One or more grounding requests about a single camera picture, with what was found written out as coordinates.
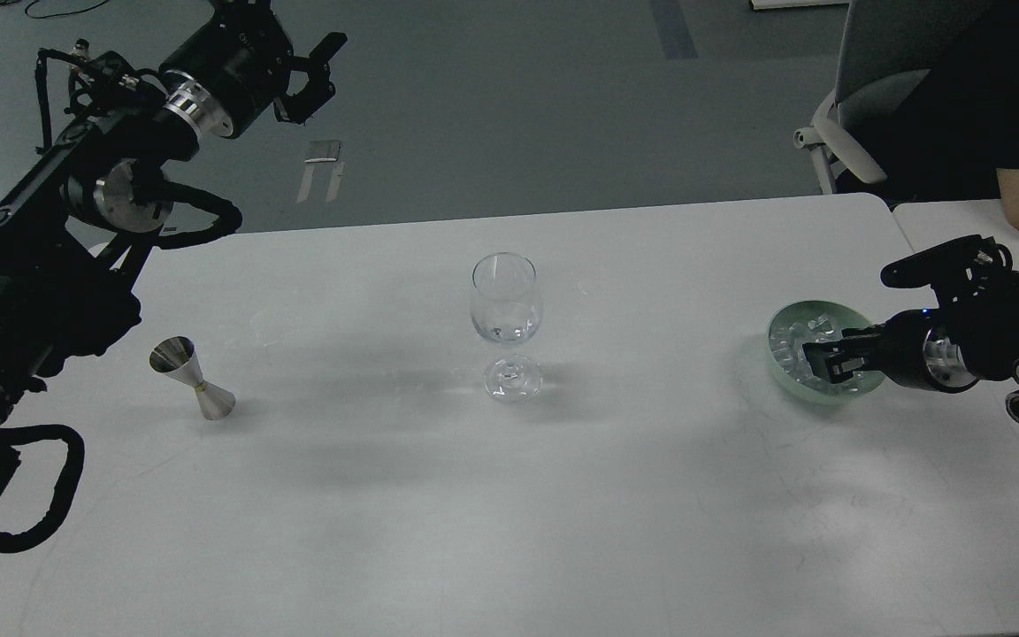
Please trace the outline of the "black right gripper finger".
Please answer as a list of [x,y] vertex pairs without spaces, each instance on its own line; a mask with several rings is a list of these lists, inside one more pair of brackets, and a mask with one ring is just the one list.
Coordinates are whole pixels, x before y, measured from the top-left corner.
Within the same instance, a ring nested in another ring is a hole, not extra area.
[[816,358],[816,376],[833,386],[873,387],[883,382],[883,373],[870,368],[866,357],[828,355]]
[[803,346],[805,358],[813,365],[866,365],[882,340],[878,327],[845,329],[834,342],[810,342]]

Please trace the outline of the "black cylindrical left gripper body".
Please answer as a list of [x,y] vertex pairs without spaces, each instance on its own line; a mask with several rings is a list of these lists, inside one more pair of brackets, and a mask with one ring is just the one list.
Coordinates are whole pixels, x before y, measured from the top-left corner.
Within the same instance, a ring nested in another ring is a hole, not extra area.
[[234,140],[286,95],[294,47],[272,11],[215,11],[159,67],[166,111]]

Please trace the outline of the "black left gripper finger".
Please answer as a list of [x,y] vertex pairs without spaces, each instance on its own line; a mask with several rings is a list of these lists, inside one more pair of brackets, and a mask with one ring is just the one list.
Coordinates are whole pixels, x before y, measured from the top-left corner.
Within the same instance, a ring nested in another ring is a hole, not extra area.
[[213,15],[226,20],[260,20],[272,17],[271,1],[219,1],[209,2]]
[[336,94],[331,79],[331,61],[336,53],[348,43],[343,32],[331,32],[324,37],[307,57],[287,58],[287,69],[291,73],[304,73],[304,83],[298,92],[284,92],[274,101],[275,118],[279,122],[294,122],[303,125],[323,108]]

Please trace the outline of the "black cylindrical right gripper body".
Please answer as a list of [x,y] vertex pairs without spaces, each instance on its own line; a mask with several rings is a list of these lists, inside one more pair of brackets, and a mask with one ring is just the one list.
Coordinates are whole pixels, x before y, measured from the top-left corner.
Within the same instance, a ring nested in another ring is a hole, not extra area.
[[968,370],[938,310],[908,310],[867,327],[873,338],[866,366],[904,388],[962,394],[979,378]]

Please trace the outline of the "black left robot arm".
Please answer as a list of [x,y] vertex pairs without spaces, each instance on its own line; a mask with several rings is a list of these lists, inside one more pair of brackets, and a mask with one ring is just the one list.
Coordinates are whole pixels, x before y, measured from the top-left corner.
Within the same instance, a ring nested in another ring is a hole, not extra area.
[[234,140],[266,110],[304,124],[335,96],[326,34],[294,54],[268,1],[214,1],[157,69],[119,53],[41,49],[39,161],[0,201],[0,554],[64,524],[85,443],[68,425],[8,427],[73,357],[100,357],[141,321],[135,282],[155,249],[237,233],[229,199],[165,176],[206,136]]

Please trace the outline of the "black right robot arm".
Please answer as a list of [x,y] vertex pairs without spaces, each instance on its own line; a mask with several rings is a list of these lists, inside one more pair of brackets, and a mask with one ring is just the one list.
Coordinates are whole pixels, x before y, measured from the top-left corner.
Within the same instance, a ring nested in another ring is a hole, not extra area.
[[942,394],[1014,380],[1004,408],[1019,424],[1019,271],[1007,247],[963,235],[886,265],[880,279],[889,288],[929,287],[938,305],[805,344],[810,371],[832,384],[881,372],[898,386]]

